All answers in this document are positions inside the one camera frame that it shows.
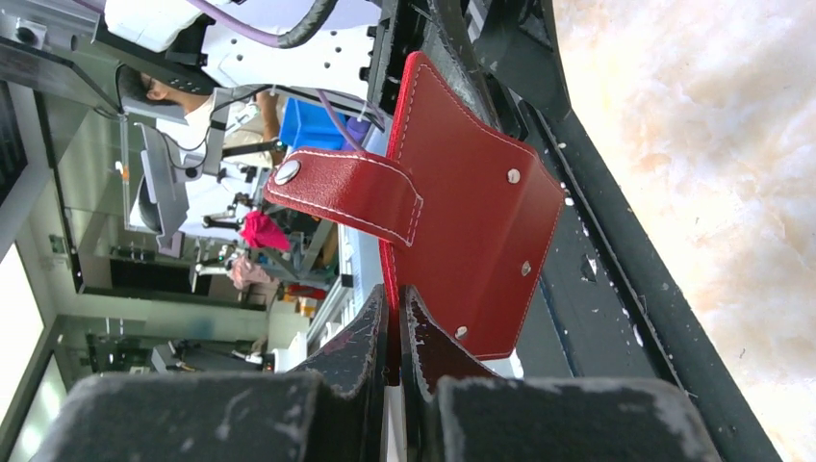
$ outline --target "red leather flap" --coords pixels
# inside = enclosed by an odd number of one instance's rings
[[[471,354],[507,357],[563,191],[531,147],[479,121],[422,53],[408,58],[387,157],[302,149],[288,158],[296,176],[270,180],[265,196],[378,236],[392,308],[399,287],[416,286]]]
[[[389,294],[415,285],[473,355],[507,357],[563,191],[534,149],[478,120],[422,53],[408,59],[398,103],[388,157],[413,175],[424,207],[412,248],[381,246]]]
[[[299,170],[265,198],[317,217],[348,224],[390,243],[411,246],[422,197],[398,163],[367,152],[300,149],[287,157]]]

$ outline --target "marble surface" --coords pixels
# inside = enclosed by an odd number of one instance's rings
[[[578,116],[782,458],[816,461],[816,2],[554,7]]]

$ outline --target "black hair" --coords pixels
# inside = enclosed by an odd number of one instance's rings
[[[150,91],[150,88],[141,77],[141,72],[126,64],[122,64],[118,70],[116,88],[118,89],[119,97],[127,96],[128,98],[150,106],[173,106],[176,104],[174,101],[168,99],[155,100],[148,98],[147,92]]]

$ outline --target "blue box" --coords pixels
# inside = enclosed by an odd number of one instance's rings
[[[338,114],[345,124],[345,115]],[[340,149],[344,138],[322,106],[289,98],[281,121],[280,140],[294,149]]]

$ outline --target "white stitching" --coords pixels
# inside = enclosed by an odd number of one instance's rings
[[[322,205],[319,205],[319,204],[315,204],[315,203],[309,202],[308,200],[303,200],[303,199],[299,199],[299,198],[297,198],[297,197],[292,197],[292,196],[290,196],[290,195],[288,195],[288,194],[283,194],[282,192],[273,192],[272,190],[269,190],[269,189],[268,189],[268,191],[269,191],[269,193],[272,193],[272,194],[278,195],[278,196],[283,197],[283,198],[285,198],[285,199],[293,200],[293,201],[295,201],[295,202],[300,202],[301,204],[304,204],[304,205],[308,205],[308,206],[311,206],[311,207],[316,207],[316,208],[318,208],[318,209],[322,209],[322,210],[325,210],[325,211],[327,211],[327,212],[332,212],[332,213],[335,213],[335,214],[337,214],[337,215],[341,215],[341,216],[346,217],[346,218],[351,218],[351,219],[353,219],[353,220],[355,220],[355,221],[359,221],[359,222],[361,222],[361,223],[367,224],[368,226],[373,226],[373,227],[375,227],[375,228],[377,228],[377,229],[379,229],[379,230],[381,230],[381,231],[384,231],[384,232],[386,232],[386,233],[388,233],[388,234],[391,234],[391,235],[395,236],[397,239],[399,239],[399,240],[403,241],[403,242],[405,243],[405,245],[407,245],[407,246],[409,246],[409,247],[411,246],[411,244],[409,244],[409,243],[408,243],[408,240],[406,240],[405,238],[403,238],[402,236],[400,236],[398,233],[396,233],[396,231],[392,231],[392,230],[390,230],[390,229],[388,229],[388,228],[384,228],[384,227],[382,227],[382,226],[380,226],[380,225],[378,225],[378,224],[374,224],[374,223],[372,223],[372,222],[370,222],[370,221],[365,221],[365,220],[364,220],[364,219],[362,219],[362,218],[357,218],[357,217],[354,217],[354,216],[352,216],[352,215],[349,215],[349,214],[347,214],[347,213],[341,212],[341,211],[339,211],[339,210],[334,210],[334,209],[331,209],[331,208],[329,208],[329,207],[325,207],[325,206],[322,206]]]
[[[436,79],[436,81],[440,84],[440,86],[442,87],[442,90],[445,91],[445,93],[450,98],[450,100],[453,102],[453,104],[456,105],[456,108],[459,109],[459,112],[461,112],[463,115],[465,115],[465,117],[467,117],[468,120],[470,122],[472,122],[472,124],[475,125],[476,128],[478,128],[482,132],[490,135],[494,139],[499,140],[499,141],[513,147],[514,149],[518,149],[518,150],[526,153],[527,155],[531,156],[532,158],[534,158],[536,161],[538,161],[536,164],[544,172],[544,174],[545,174],[544,176],[545,176],[545,178],[547,178],[549,184],[553,188],[559,188],[558,185],[555,184],[555,181],[552,178],[550,178],[549,174],[547,173],[547,170],[544,168],[544,164],[541,162],[541,159],[538,157],[538,155],[536,153],[530,152],[529,150],[525,149],[524,146],[514,144],[514,143],[500,137],[499,135],[496,135],[495,133],[491,132],[490,130],[484,128],[482,126],[482,124],[477,119],[474,118],[473,114],[471,114],[468,110],[466,110],[462,106],[462,103],[459,101],[458,97],[451,93],[451,90],[447,87],[447,84],[445,84],[445,82],[443,82],[443,80],[436,74],[436,71],[431,66],[429,66],[428,64],[418,65],[417,66],[417,71],[414,73],[414,86],[413,86],[413,88],[411,90],[411,102],[408,104],[408,112],[406,113],[408,115],[408,117],[406,117],[406,119],[405,119],[405,127],[402,129],[402,139],[401,139],[401,141],[399,143],[399,152],[396,155],[396,157],[398,159],[402,158],[402,146],[405,144],[405,134],[408,132],[408,122],[410,122],[410,120],[411,120],[410,119],[410,114],[411,114],[411,110],[412,110],[412,108],[414,106],[414,93],[417,90],[417,83],[418,83],[418,81],[420,79],[420,71],[423,70],[423,69],[428,70],[430,72],[431,76],[433,76],[433,78]],[[561,209],[559,208],[558,213],[555,216],[555,222],[556,223],[558,222],[558,217],[560,215],[561,215]],[[547,240],[547,245],[545,246],[545,249],[549,248],[549,245],[552,243],[552,236],[554,234],[555,234],[555,226],[552,226],[552,231],[550,231],[550,233],[549,233],[549,239]],[[530,309],[530,302],[533,299],[533,295],[535,295],[535,290],[536,290],[536,287],[538,286],[537,281],[538,281],[538,278],[541,276],[541,270],[544,267],[544,261],[545,261],[546,258],[547,258],[547,253],[545,252],[544,255],[542,255],[542,257],[541,257],[541,262],[539,263],[538,268],[536,269],[535,279],[533,281],[533,287],[532,287],[532,290],[530,291],[530,296],[527,299],[527,305],[524,307],[524,316],[523,316],[524,318],[527,317],[527,311],[529,311],[529,309]],[[394,252],[393,251],[392,251],[392,265],[394,266],[394,279],[396,279],[396,261],[394,260]],[[522,335],[522,325],[523,325],[523,323],[519,325],[519,331],[516,332],[516,340],[513,342],[513,344],[516,344],[519,341],[519,336]],[[494,358],[494,357],[506,357],[506,356],[509,356],[512,353],[513,353],[513,350],[510,350],[510,351],[507,351],[507,352],[505,352],[503,354],[491,355],[490,357],[486,356],[486,357],[484,357],[484,359],[490,359],[490,358]]]
[[[417,73],[414,74],[414,85],[411,86],[411,103],[408,105],[408,111],[405,113],[405,127],[402,129],[402,138],[399,140],[399,149],[396,153],[396,159],[402,159],[402,146],[405,145],[405,134],[408,132],[408,124],[411,122],[411,111],[414,110],[414,94],[417,93],[417,83],[420,81],[420,67],[425,64],[420,64],[417,67]]]
[[[359,160],[359,161],[370,162],[372,164],[375,164],[375,165],[378,165],[378,166],[385,167],[385,168],[388,168],[390,170],[393,170],[396,173],[398,173],[399,175],[401,175],[403,178],[405,178],[405,181],[408,182],[408,185],[411,187],[411,190],[414,192],[414,195],[416,196],[414,198],[414,206],[413,206],[414,208],[411,211],[411,221],[408,223],[408,235],[403,238],[399,233],[397,233],[396,231],[394,231],[392,229],[388,229],[388,228],[385,228],[383,226],[371,223],[371,222],[366,221],[366,220],[364,220],[362,218],[357,218],[357,217],[354,217],[352,215],[341,212],[339,210],[332,209],[330,207],[325,207],[325,206],[322,206],[322,205],[313,204],[313,203],[308,202],[306,200],[297,199],[297,198],[291,197],[289,195],[283,194],[281,192],[274,191],[271,188],[271,184],[267,183],[267,191],[270,194],[276,194],[276,195],[279,195],[281,197],[286,197],[289,200],[294,200],[296,202],[300,202],[300,203],[303,203],[303,204],[306,204],[306,205],[310,205],[312,207],[317,207],[319,209],[322,209],[322,210],[325,210],[325,211],[328,211],[328,212],[333,212],[333,213],[342,215],[342,216],[344,216],[346,218],[354,218],[357,221],[368,224],[370,226],[373,226],[373,227],[375,227],[377,229],[380,229],[382,231],[386,231],[389,234],[392,234],[392,235],[396,236],[397,238],[399,238],[401,241],[403,241],[409,247],[414,244],[414,238],[417,235],[417,225],[420,222],[420,216],[422,214],[422,205],[424,204],[424,199],[422,198],[420,193],[417,192],[417,188],[414,186],[414,182],[411,181],[411,178],[409,178],[408,175],[405,174],[405,172],[400,171],[399,169],[394,168],[392,166],[389,166],[388,164],[384,164],[382,162],[376,161],[376,160],[368,158],[368,157],[355,155],[353,153],[348,153],[348,154],[345,154],[345,153],[327,153],[327,152],[309,151],[309,150],[304,149],[304,150],[295,151],[294,153],[292,153],[292,157],[296,156],[298,154],[307,154],[307,155],[312,155],[312,156],[317,156],[317,157],[325,157],[325,158],[332,158],[332,159],[355,159],[355,160]]]

